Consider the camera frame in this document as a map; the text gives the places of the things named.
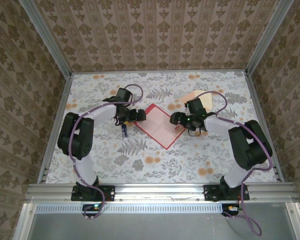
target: aluminum frame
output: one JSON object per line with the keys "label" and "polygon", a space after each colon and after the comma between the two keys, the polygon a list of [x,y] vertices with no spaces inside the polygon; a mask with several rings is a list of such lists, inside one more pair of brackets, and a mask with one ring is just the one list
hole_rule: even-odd
{"label": "aluminum frame", "polygon": [[131,73],[189,73],[189,72],[244,72],[245,69],[170,69],[170,70],[127,70],[127,71],[85,71],[72,72],[73,75],[89,75],[89,74],[131,74]]}
{"label": "aluminum frame", "polygon": [[71,75],[70,67],[68,66],[67,61],[64,58],[64,55],[60,51],[58,44],[56,43],[53,35],[49,31],[45,21],[41,17],[40,12],[36,7],[35,1],[20,0],[20,3],[23,6],[24,10],[26,11],[26,14],[28,14],[31,22],[35,26],[38,34],[42,38],[46,47],[48,48],[50,54],[52,55],[53,59],[58,65],[63,76],[67,80]]}
{"label": "aluminum frame", "polygon": [[38,175],[38,178],[36,181],[37,184],[40,184],[43,182],[45,171],[47,169],[49,169],[49,165],[50,165],[52,156],[54,154],[55,146],[57,143],[61,122],[64,117],[64,112],[66,109],[72,82],[73,82],[73,75],[69,76],[68,80],[65,82],[65,85],[64,85],[62,97],[60,99],[59,107],[56,112],[56,116],[55,116],[55,120],[54,120],[53,127],[51,130],[51,134],[49,137],[49,141],[48,141],[48,144],[46,146],[45,153],[43,156],[40,172],[39,172],[39,175]]}
{"label": "aluminum frame", "polygon": [[[115,199],[113,206],[134,206],[135,204],[185,204],[185,205],[219,205],[220,203],[235,203],[236,201],[205,201],[204,183],[192,184],[114,184]],[[289,218],[297,240],[300,240],[300,203],[291,182],[247,183],[250,200],[246,205],[256,203],[286,203]],[[34,214],[40,204],[60,204],[77,206],[92,202],[71,201],[73,184],[30,184],[26,203],[23,205],[14,240],[29,236]]]}
{"label": "aluminum frame", "polygon": [[[115,186],[115,203],[206,203],[203,185],[213,183],[181,184],[111,184]],[[250,200],[247,203],[290,203],[298,200],[291,182],[246,183]],[[30,184],[26,203],[69,203],[74,184]]]}
{"label": "aluminum frame", "polygon": [[294,0],[281,0],[276,6],[269,23],[267,24],[248,64],[245,67],[250,74],[252,74],[256,69],[293,2]]}
{"label": "aluminum frame", "polygon": [[251,78],[251,74],[248,71],[246,71],[244,73],[244,75],[245,75],[246,84],[248,85],[249,92],[250,92],[250,95],[251,95],[251,98],[252,98],[252,102],[253,102],[253,105],[254,105],[256,116],[259,120],[260,127],[261,127],[262,131],[264,132],[264,134],[265,134],[265,136],[266,136],[266,138],[267,138],[267,140],[270,144],[270,147],[272,148],[272,157],[271,158],[272,158],[275,170],[277,172],[278,179],[279,179],[280,182],[285,182],[286,181],[285,176],[282,172],[282,169],[281,169],[281,166],[280,166],[280,163],[279,163],[279,160],[278,160],[278,156],[277,156],[277,153],[276,153],[276,149],[275,149],[274,143],[272,141],[272,138],[271,138],[271,135],[270,135],[270,132],[269,132],[269,128],[268,128],[268,125],[267,125],[267,122],[266,122],[266,119],[265,119],[265,115],[264,115],[264,112],[262,111],[260,101],[259,101],[259,98],[258,98],[258,94],[257,94],[256,88],[255,88],[254,83],[253,83],[252,78]]}

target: metal bar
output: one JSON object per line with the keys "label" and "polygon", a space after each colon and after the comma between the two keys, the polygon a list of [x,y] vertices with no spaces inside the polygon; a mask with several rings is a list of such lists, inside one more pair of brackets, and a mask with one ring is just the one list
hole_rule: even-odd
{"label": "metal bar", "polygon": [[23,204],[18,224],[15,228],[13,240],[28,239],[30,228],[36,211],[36,206],[36,204],[32,203]]}
{"label": "metal bar", "polygon": [[181,70],[133,70],[133,71],[85,71],[72,72],[73,75],[89,75],[89,74],[155,74],[155,73],[189,73],[189,72],[244,72],[244,69],[181,69]]}
{"label": "metal bar", "polygon": [[261,108],[261,105],[259,102],[259,98],[258,98],[258,94],[257,94],[256,88],[255,88],[254,83],[251,78],[251,74],[247,71],[247,72],[245,72],[244,75],[245,75],[246,84],[248,85],[248,88],[250,91],[254,109],[255,109],[256,115],[259,120],[260,127],[261,127],[262,131],[264,132],[264,134],[270,144],[270,147],[272,148],[273,153],[272,153],[271,158],[272,158],[273,164],[275,165],[275,168],[276,168],[276,171],[277,171],[280,181],[285,182],[285,176],[282,172],[282,169],[281,169],[281,166],[279,163],[279,159],[278,159],[278,156],[276,153],[276,149],[275,149],[274,143],[272,141],[272,138],[271,138],[271,135],[269,132],[269,128],[267,126],[267,122],[265,119],[265,115],[264,115],[264,112],[262,111],[262,108]]}
{"label": "metal bar", "polygon": [[[82,214],[83,203],[40,203],[37,204],[36,214]],[[221,203],[107,203],[102,214],[220,214]]]}
{"label": "metal bar", "polygon": [[300,203],[288,202],[285,205],[290,217],[295,237],[297,240],[300,240]]}
{"label": "metal bar", "polygon": [[59,107],[55,116],[55,120],[53,123],[53,127],[52,127],[52,131],[49,137],[49,141],[48,144],[46,146],[45,149],[45,153],[43,156],[43,161],[42,161],[42,165],[40,168],[40,172],[37,178],[37,183],[41,183],[43,181],[44,178],[44,174],[45,174],[45,170],[46,167],[48,167],[48,165],[50,164],[50,161],[52,159],[52,156],[54,154],[54,150],[55,150],[55,146],[56,146],[56,142],[58,139],[58,133],[59,133],[59,129],[60,129],[60,125],[61,125],[61,121],[63,119],[64,116],[64,112],[66,109],[66,104],[68,101],[68,96],[71,90],[71,85],[72,85],[72,81],[73,81],[73,77],[72,75],[69,77],[69,80],[66,81],[64,89],[63,89],[63,93],[62,93],[62,97],[59,103]]}
{"label": "metal bar", "polygon": [[268,25],[266,26],[257,46],[255,47],[252,56],[246,65],[246,70],[252,74],[264,55],[267,47],[275,36],[280,24],[284,20],[289,8],[294,0],[281,0],[279,1]]}
{"label": "metal bar", "polygon": [[[114,184],[114,201],[120,203],[213,203],[206,201],[203,184]],[[69,203],[74,184],[30,184],[28,203]],[[290,182],[247,183],[250,201],[247,203],[296,202],[298,196]]]}
{"label": "metal bar", "polygon": [[65,77],[65,79],[68,79],[71,74],[70,67],[68,66],[62,52],[60,51],[56,41],[54,40],[54,37],[52,36],[47,25],[45,24],[45,21],[43,20],[42,16],[40,15],[40,13],[35,5],[35,1],[20,0],[20,3],[23,6],[26,13],[28,14],[31,22],[35,26],[36,31],[39,33],[44,44],[48,48],[50,54],[52,55],[53,59],[55,60],[56,64],[58,65],[63,76]]}

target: wall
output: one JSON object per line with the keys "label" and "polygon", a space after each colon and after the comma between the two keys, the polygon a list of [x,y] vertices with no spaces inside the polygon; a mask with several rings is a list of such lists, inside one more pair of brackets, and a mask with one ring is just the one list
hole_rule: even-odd
{"label": "wall", "polygon": [[300,197],[300,0],[295,0],[252,79],[287,181]]}
{"label": "wall", "polygon": [[17,0],[0,0],[0,239],[35,183],[65,79]]}
{"label": "wall", "polygon": [[73,72],[244,69],[278,0],[34,0]]}

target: table surface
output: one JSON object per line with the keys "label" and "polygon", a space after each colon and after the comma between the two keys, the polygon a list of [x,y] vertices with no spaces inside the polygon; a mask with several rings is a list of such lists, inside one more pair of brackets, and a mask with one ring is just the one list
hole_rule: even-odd
{"label": "table surface", "polygon": [[[153,103],[171,115],[184,111],[179,99],[186,94],[213,90],[224,94],[229,103],[220,116],[243,122],[258,120],[243,72],[206,71],[75,75],[63,116],[69,112],[84,113],[128,84],[138,84],[144,91],[143,99],[133,108],[146,109]],[[129,90],[135,99],[141,95],[137,87]],[[212,95],[212,105],[216,112],[224,101]],[[115,126],[113,120],[94,130],[90,155],[101,183],[216,183],[235,161],[230,141],[213,132],[189,136],[185,131],[168,150],[133,123],[127,125],[127,132],[129,142],[124,142],[121,127]],[[76,180],[72,161],[55,146],[46,183],[68,184]],[[275,181],[273,170],[256,171],[247,180]]]}

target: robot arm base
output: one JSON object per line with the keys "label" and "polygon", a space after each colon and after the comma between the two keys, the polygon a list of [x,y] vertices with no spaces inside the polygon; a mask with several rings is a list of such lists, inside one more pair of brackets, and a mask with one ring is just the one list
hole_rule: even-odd
{"label": "robot arm base", "polygon": [[[229,187],[224,177],[220,179],[220,184],[203,185],[203,194],[205,201],[237,201],[241,195],[241,185],[237,187]],[[243,185],[243,200],[249,200],[249,192],[247,185]]]}
{"label": "robot arm base", "polygon": [[[113,202],[115,200],[116,195],[116,187],[113,185],[93,185],[98,187],[105,195],[105,200],[107,202]],[[81,185],[80,183],[76,182],[75,186],[72,189],[71,193],[71,201],[75,202],[102,202],[102,195],[101,193],[93,189],[91,187],[87,187]]]}

